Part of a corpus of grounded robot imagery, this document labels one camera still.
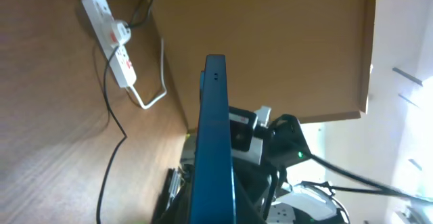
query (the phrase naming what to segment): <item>blue metal bar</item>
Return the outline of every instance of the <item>blue metal bar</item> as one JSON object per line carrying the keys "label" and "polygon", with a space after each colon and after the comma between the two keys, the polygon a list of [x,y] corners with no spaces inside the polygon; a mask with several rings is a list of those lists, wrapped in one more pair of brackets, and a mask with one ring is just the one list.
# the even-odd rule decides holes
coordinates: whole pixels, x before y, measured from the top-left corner
{"label": "blue metal bar", "polygon": [[189,223],[233,224],[235,193],[225,56],[208,55],[200,80],[202,94]]}

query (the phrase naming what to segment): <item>wooden edge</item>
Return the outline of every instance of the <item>wooden edge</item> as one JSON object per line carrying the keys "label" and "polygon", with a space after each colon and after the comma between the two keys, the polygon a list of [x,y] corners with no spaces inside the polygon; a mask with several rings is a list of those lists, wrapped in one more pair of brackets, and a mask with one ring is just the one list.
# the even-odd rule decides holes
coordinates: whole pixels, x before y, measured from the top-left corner
{"label": "wooden edge", "polygon": [[355,112],[341,112],[335,114],[326,114],[320,116],[307,116],[298,118],[300,123],[312,123],[312,122],[329,122],[335,120],[347,120],[347,119],[358,119],[361,117],[359,111]]}
{"label": "wooden edge", "polygon": [[373,33],[375,18],[376,0],[365,0],[365,17],[363,28],[363,44],[361,54],[361,75],[360,75],[360,92],[359,92],[359,109],[362,112],[367,111],[367,96],[370,81],[371,55],[373,53]]}

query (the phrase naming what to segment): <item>white plug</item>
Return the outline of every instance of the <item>white plug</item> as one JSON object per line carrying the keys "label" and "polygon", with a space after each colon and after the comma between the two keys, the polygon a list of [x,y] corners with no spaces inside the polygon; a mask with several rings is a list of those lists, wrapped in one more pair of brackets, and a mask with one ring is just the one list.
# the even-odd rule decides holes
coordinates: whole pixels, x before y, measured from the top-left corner
{"label": "white plug", "polygon": [[83,3],[92,27],[96,33],[96,37],[99,40],[107,59],[110,59],[110,56],[118,47],[110,61],[110,66],[119,87],[126,89],[128,87],[131,88],[131,91],[134,93],[140,106],[143,109],[148,109],[167,94],[167,89],[164,83],[164,40],[161,39],[160,57],[161,84],[164,91],[159,96],[155,97],[155,99],[153,99],[148,105],[145,105],[134,88],[137,75],[135,74],[127,50],[124,47],[124,44],[131,39],[131,29],[128,28],[128,24],[125,21],[115,20],[113,18],[106,0],[81,0],[81,2]]}

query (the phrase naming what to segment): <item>white cable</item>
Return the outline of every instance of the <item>white cable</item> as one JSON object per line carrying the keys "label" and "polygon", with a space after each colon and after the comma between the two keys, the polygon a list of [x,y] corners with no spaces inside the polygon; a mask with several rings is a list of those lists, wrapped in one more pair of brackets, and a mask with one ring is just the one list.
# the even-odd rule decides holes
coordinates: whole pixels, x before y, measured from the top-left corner
{"label": "white cable", "polygon": [[131,89],[131,91],[134,93],[135,97],[138,100],[138,103],[140,104],[141,108],[143,108],[144,110],[149,109],[151,106],[153,106],[158,100],[160,100],[161,98],[163,98],[166,94],[167,94],[167,88],[165,87],[165,82],[164,82],[164,39],[161,38],[161,56],[160,56],[160,63],[161,63],[161,84],[162,84],[162,88],[164,89],[164,92],[162,92],[160,95],[158,95],[157,97],[155,97],[155,99],[153,99],[151,102],[149,102],[149,104],[145,105],[143,103],[143,101],[140,98],[140,95],[138,94],[138,92],[135,90],[134,86],[130,86],[129,88]]}

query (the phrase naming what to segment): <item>white label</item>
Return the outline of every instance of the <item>white label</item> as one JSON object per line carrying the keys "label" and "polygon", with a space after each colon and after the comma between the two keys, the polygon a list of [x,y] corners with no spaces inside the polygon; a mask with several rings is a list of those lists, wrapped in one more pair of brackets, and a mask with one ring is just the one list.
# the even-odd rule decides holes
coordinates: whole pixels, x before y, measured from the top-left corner
{"label": "white label", "polygon": [[235,122],[242,122],[244,124],[248,124],[248,122],[250,121],[250,119],[246,118],[245,116],[239,116],[232,113],[229,113],[229,119],[234,120]]}

